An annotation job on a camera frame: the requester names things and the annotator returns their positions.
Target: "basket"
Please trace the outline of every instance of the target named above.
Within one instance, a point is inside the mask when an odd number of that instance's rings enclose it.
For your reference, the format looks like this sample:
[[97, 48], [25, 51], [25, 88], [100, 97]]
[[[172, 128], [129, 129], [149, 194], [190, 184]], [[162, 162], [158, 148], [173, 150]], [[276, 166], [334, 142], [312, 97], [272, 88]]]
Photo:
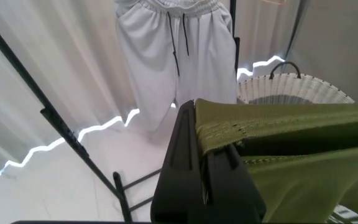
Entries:
[[[295, 67], [296, 73], [274, 74], [284, 65]], [[308, 104], [354, 103], [354, 100], [334, 85], [311, 75], [300, 73], [293, 62], [276, 65], [270, 75], [238, 83], [238, 99], [245, 104]]]

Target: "drawstring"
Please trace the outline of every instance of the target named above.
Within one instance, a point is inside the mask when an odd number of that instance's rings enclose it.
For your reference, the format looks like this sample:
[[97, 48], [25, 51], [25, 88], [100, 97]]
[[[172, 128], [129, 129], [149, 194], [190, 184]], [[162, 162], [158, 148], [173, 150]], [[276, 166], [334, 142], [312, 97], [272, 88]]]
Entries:
[[187, 44], [187, 35], [186, 35], [186, 26], [185, 26], [185, 14], [183, 13], [181, 22], [183, 24], [183, 30], [185, 31], [185, 39], [186, 39], [186, 49], [187, 49], [187, 56], [189, 56], [189, 46]]
[[171, 25], [171, 15], [168, 12], [168, 19], [169, 19], [169, 28], [171, 30], [171, 39], [172, 39], [172, 47], [173, 47], [173, 56], [175, 57], [175, 62], [177, 64], [177, 70], [178, 70], [178, 76], [180, 76], [179, 73], [179, 65], [178, 65], [178, 58], [177, 58], [177, 50], [175, 48], [175, 43], [173, 41], [173, 32], [172, 32], [172, 25]]

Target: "green cloth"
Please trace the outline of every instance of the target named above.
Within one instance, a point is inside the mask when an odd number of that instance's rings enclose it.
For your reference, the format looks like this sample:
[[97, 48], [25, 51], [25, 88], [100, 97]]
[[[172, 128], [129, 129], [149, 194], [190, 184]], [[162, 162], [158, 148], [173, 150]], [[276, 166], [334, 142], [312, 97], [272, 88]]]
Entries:
[[197, 100], [196, 132], [204, 153], [236, 143], [266, 203], [264, 222], [324, 223], [337, 205], [358, 214], [358, 105]]

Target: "elastic waistband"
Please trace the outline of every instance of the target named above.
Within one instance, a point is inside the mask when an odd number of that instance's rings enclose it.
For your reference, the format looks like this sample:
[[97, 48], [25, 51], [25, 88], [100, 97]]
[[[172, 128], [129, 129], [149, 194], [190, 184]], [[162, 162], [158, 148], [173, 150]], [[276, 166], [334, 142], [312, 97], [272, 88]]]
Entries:
[[139, 0], [139, 3], [155, 12], [169, 12], [173, 17], [201, 16], [221, 7], [219, 0]]

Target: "orange wire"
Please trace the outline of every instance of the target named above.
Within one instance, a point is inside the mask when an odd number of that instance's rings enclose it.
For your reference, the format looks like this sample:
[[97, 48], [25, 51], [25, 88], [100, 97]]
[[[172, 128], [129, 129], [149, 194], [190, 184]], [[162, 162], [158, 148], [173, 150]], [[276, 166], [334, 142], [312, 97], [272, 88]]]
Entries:
[[264, 1], [264, 2], [267, 2], [267, 3], [269, 3], [269, 4], [274, 4], [274, 5], [281, 6], [281, 5], [284, 5], [284, 4], [285, 4], [285, 2], [286, 2], [287, 0], [284, 0], [284, 2], [283, 2], [283, 3], [280, 3], [280, 2], [273, 2], [273, 1], [269, 1], [269, 0], [260, 0], [260, 1]]

